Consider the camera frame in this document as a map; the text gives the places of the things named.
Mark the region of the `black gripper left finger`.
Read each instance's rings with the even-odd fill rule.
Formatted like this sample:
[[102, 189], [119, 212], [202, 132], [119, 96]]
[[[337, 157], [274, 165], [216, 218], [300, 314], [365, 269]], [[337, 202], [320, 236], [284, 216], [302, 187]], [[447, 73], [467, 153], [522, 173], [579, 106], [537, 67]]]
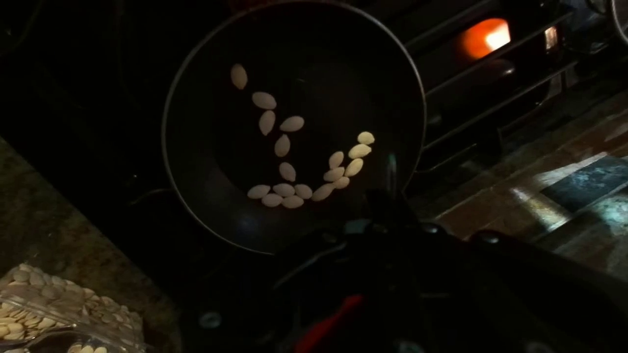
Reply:
[[286, 271], [282, 277], [274, 281], [272, 289], [278, 291], [316, 267], [345, 265], [347, 261], [353, 259], [357, 242], [363, 240], [367, 232], [369, 232], [369, 224], [345, 224], [343, 234], [337, 238], [335, 244], [314, 251], [304, 261], [294, 265], [290, 271]]

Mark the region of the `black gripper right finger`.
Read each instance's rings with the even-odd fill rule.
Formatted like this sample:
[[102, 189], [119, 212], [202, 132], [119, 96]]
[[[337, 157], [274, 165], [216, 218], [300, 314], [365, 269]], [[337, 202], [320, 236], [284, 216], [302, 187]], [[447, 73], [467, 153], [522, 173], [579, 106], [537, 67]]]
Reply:
[[384, 157], [384, 193], [388, 198], [396, 200], [398, 198], [398, 161], [394, 153], [388, 153]]

